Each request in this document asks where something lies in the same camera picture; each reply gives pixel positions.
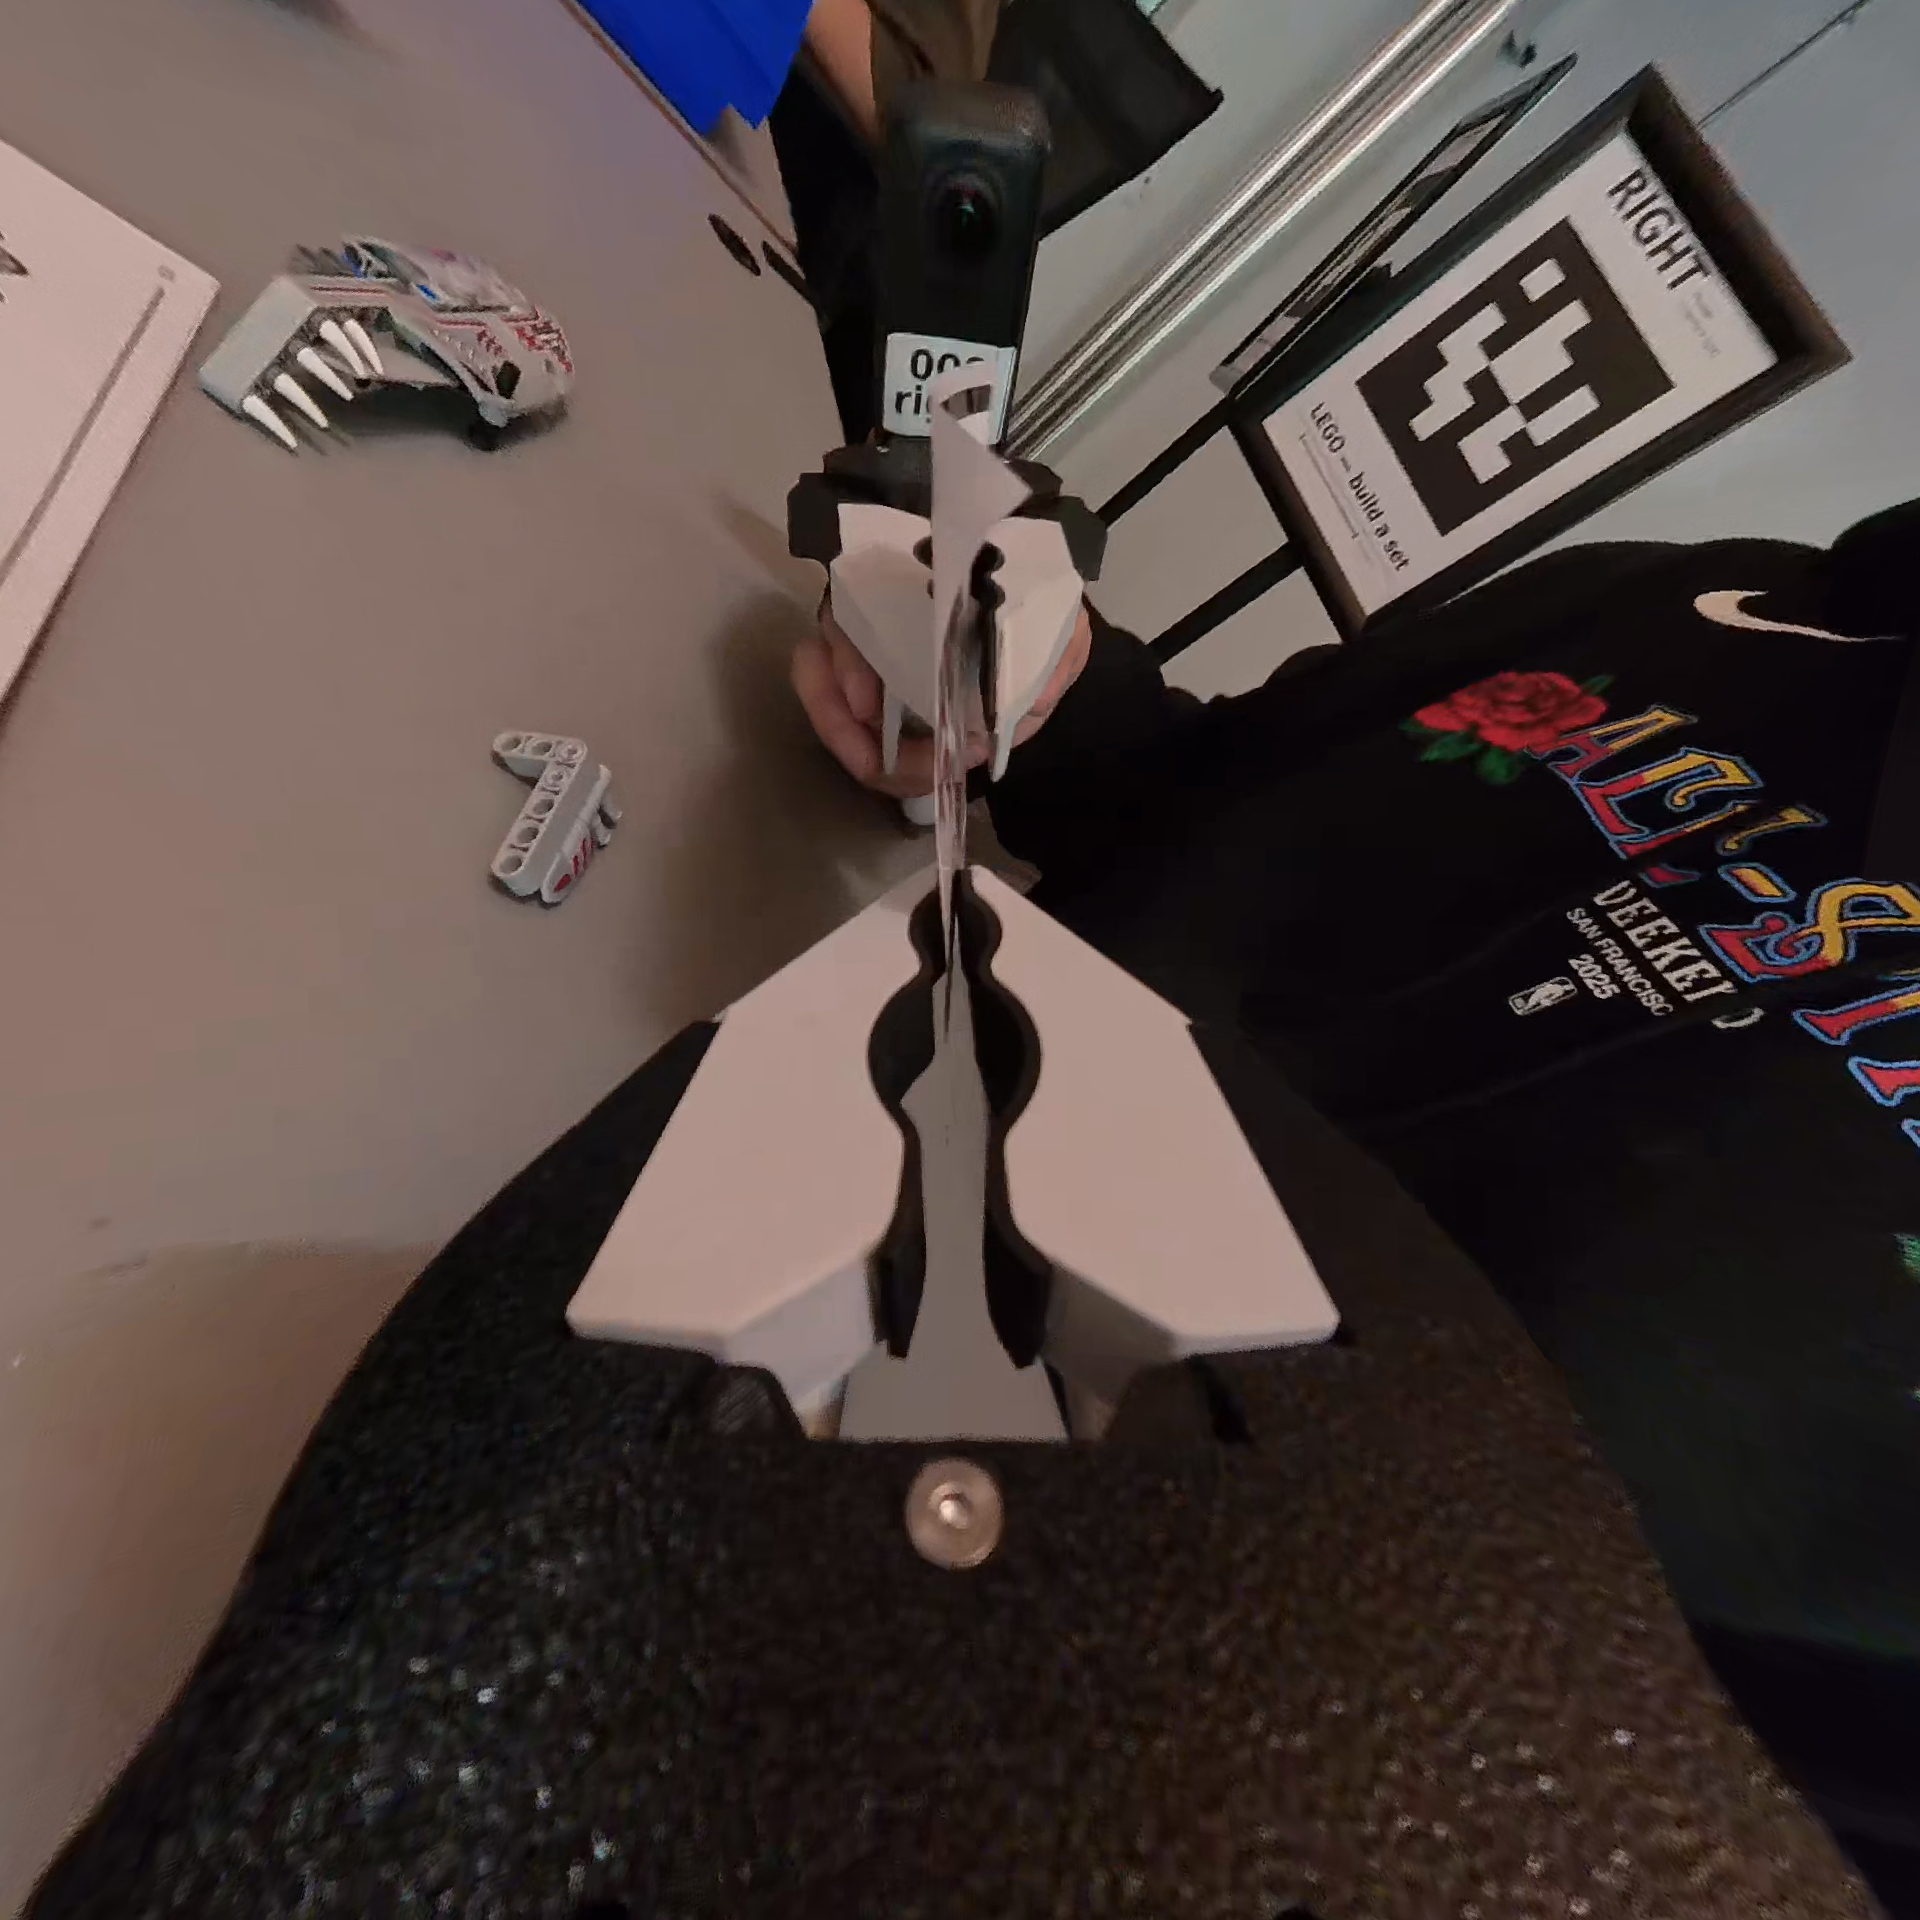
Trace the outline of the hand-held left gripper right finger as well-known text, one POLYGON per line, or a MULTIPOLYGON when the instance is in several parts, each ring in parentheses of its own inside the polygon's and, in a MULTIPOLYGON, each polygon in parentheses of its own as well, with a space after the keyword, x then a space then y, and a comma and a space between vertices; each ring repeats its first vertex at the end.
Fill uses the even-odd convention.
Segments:
POLYGON ((969 873, 975 1033, 1005 1011, 993 1227, 1035 1277, 1016 1314, 1068 1420, 1108 1420, 1159 1364, 1339 1329, 1188 1016, 1001 877, 969 873))

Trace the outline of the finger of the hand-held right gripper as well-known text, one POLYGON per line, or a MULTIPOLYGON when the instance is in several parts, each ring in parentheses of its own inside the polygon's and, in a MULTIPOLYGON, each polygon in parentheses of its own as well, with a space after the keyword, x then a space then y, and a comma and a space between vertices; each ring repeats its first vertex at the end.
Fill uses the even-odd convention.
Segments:
POLYGON ((1021 724, 1052 686, 1083 607, 1083 574, 1049 517, 1001 517, 985 533, 979 574, 979 714, 1001 780, 1021 724))
POLYGON ((841 630, 873 667, 883 691, 883 753, 899 734, 935 743, 935 607, 929 536, 898 511, 871 507, 883 539, 843 546, 829 566, 829 604, 841 630))

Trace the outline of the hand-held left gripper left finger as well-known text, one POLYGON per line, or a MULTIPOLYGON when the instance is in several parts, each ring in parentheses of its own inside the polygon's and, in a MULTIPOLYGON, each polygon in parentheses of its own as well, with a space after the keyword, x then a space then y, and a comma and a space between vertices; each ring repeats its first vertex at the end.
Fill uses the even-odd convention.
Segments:
POLYGON ((759 1369, 836 1426, 879 1346, 873 1261, 905 1134, 871 1030, 923 960, 923 867, 722 1009, 695 1076, 566 1306, 569 1331, 759 1369))

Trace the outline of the sticker sheet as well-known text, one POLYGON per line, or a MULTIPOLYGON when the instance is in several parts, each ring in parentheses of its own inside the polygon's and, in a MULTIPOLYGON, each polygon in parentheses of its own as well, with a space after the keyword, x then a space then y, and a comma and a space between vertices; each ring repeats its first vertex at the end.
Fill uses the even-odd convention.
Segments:
POLYGON ((993 766, 1002 767, 1016 737, 1011 674, 1002 659, 1001 611, 976 593, 979 553, 1001 520, 1021 514, 1029 484, 976 436, 972 419, 992 404, 985 371, 959 366, 935 379, 931 404, 931 607, 935 607, 935 857, 941 903, 941 1013, 951 1021, 951 994, 963 971, 956 933, 956 879, 969 863, 969 734, 972 700, 993 766))

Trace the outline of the grey angled brick beam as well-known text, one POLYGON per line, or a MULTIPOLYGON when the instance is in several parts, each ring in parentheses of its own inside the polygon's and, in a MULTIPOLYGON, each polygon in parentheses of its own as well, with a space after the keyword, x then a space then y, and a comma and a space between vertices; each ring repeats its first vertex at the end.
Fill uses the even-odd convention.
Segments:
POLYGON ((552 730, 493 734, 492 753, 513 780, 526 783, 523 801, 492 857, 492 877, 516 900, 541 900, 542 830, 572 770, 595 759, 581 737, 552 730))

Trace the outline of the person's right forearm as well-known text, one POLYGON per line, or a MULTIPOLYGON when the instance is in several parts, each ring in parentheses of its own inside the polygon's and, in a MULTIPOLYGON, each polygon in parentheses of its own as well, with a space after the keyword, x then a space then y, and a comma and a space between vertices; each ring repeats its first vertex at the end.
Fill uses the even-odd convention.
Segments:
POLYGON ((1291 683, 1316 686, 1346 656, 1321 641, 1242 694, 1198 696, 1166 683, 1132 630, 1083 604, 1062 680, 1035 711, 1001 777, 972 773, 998 844, 1035 873, 1041 906, 1075 910, 1152 864, 1215 763, 1263 716, 1291 711, 1291 683))

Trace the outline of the person's right hand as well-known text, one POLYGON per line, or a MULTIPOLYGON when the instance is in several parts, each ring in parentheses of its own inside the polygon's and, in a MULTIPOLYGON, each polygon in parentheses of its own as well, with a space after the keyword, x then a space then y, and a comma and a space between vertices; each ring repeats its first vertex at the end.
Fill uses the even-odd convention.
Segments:
MULTIPOLYGON (((1066 691, 1079 680, 1089 656, 1091 604, 1083 603, 1061 663, 1016 724, 1016 746, 1045 724, 1066 691)), ((886 759, 879 680, 833 621, 825 591, 816 604, 813 630, 798 640, 791 686, 808 724, 856 786, 889 800, 919 800, 935 791, 935 746, 929 739, 899 734, 898 757, 891 763, 886 759)), ((969 767, 992 763, 992 743, 985 734, 969 734, 966 763, 969 767)))

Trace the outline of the blue storage bin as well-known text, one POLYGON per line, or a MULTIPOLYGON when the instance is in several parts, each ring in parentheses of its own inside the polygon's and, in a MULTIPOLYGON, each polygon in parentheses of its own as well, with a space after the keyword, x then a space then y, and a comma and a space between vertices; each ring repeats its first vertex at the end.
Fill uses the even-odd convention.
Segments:
POLYGON ((581 1, 699 133, 763 126, 799 53, 811 1, 581 1))

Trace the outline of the grey toothed dinosaur head model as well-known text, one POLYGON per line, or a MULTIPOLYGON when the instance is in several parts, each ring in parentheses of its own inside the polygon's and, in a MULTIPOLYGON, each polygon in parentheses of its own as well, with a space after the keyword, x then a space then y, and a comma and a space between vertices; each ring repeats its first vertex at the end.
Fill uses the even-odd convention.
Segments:
POLYGON ((563 324, 492 264, 379 237, 299 244, 196 369, 229 416, 285 449, 382 391, 445 391, 496 444, 559 419, 578 366, 563 324))

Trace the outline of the black framed tag sign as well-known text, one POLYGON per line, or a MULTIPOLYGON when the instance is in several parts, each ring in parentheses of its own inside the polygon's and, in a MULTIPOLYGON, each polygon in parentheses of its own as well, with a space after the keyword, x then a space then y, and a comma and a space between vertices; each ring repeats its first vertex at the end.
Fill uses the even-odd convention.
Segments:
POLYGON ((1232 434, 1343 640, 1391 630, 1852 359, 1658 66, 1303 331, 1232 434))

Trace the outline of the open instruction booklet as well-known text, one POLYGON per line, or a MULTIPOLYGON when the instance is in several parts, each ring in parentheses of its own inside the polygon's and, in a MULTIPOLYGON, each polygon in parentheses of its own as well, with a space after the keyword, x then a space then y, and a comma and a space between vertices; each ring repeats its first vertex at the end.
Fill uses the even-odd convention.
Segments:
POLYGON ((2 691, 96 533, 221 283, 2 144, 2 691))

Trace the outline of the shiny metal rail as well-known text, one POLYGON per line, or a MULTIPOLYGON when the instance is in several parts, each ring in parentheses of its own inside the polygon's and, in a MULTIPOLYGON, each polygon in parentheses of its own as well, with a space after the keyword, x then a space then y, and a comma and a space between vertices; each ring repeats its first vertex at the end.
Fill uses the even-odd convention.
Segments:
POLYGON ((1013 454, 1043 459, 1253 267, 1305 211, 1496 41, 1516 1, 1419 1, 1199 211, 1149 220, 1158 250, 1041 366, 1021 371, 1013 454))

